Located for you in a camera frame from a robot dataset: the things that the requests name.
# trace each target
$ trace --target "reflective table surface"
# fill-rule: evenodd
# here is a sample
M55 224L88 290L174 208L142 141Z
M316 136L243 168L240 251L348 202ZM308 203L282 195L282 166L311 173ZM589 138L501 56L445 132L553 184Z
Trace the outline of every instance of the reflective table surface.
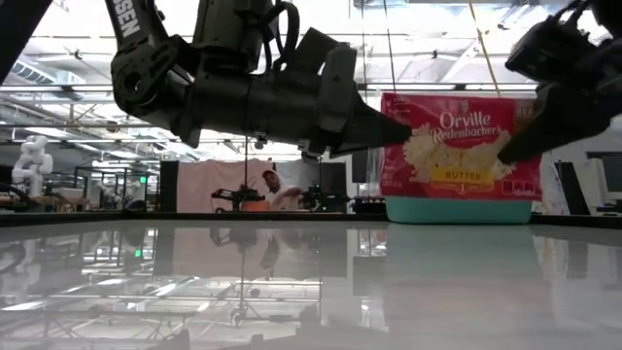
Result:
M620 349L622 233L3 227L0 349Z

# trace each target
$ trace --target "teal container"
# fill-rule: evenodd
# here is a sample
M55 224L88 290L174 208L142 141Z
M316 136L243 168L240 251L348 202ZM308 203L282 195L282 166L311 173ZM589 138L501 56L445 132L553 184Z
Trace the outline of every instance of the teal container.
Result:
M387 215L399 224L515 224L529 222L525 200L455 200L388 196Z

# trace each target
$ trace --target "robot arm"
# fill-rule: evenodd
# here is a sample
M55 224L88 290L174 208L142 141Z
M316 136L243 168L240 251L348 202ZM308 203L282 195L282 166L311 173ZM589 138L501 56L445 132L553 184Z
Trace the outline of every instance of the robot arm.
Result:
M26 177L33 182L37 181L41 175L52 173L52 156L45 153L46 145L48 145L48 138L45 136L28 136L26 142L21 144L21 155L13 167L13 182L15 184L22 183ZM27 163L32 163L32 165L29 169L23 169ZM39 188L38 184L32 183L31 187Z
M593 5L613 39L595 46L577 28ZM570 18L561 17L571 11ZM525 160L604 132L622 113L622 7L616 0L574 0L536 24L516 44L505 66L540 83L537 117L501 150L505 163Z
M291 3L200 0L192 43L166 33L154 0L106 3L119 47L112 62L117 104L193 147L202 128L297 144L310 158L410 136L409 126L363 103L355 50L313 28L296 46L299 17ZM282 12L289 20L285 44L276 22ZM272 62L275 38L280 57ZM251 74L262 47L265 71Z
M113 189L109 189L106 186L104 186L104 184L101 181L97 181L95 183L95 186L99 190L101 190L105 196L111 197L115 201L115 203L121 202L121 197L118 194L116 194Z

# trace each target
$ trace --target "pole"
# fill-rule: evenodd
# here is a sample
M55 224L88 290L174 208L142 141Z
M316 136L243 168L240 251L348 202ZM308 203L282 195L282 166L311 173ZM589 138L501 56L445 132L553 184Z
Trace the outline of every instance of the pole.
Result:
M127 191L127 168L123 169L123 195L121 196L121 208L125 205L125 192Z
M155 210L159 211L159 175L157 175L157 183L155 184Z
M145 175L147 179L145 180L145 204L147 204L147 196L149 195L149 178L151 177L151 173L148 171Z
M104 173L101 173L101 185L104 186ZM104 206L104 190L99 189L99 208Z
M78 188L78 170L80 170L79 167L74 169L74 189Z
M244 142L244 187L249 187L249 137Z

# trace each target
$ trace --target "orville redenbacher's popcorn box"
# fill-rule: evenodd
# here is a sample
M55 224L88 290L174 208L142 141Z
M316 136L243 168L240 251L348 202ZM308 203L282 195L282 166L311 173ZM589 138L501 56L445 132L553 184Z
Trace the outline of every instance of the orville redenbacher's popcorn box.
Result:
M435 205L442 209L431 215L432 222L528 221L532 201L541 198L540 158L508 165L501 163L497 154L533 119L533 103L527 99L385 93L382 112L413 127L406 143L384 150L380 186L388 198L388 209L415 203L405 198L417 198L423 210ZM495 212L503 208L507 214ZM398 210L402 218L396 221L422 221L407 219L411 214L403 209ZM421 212L422 208L409 211L413 210Z

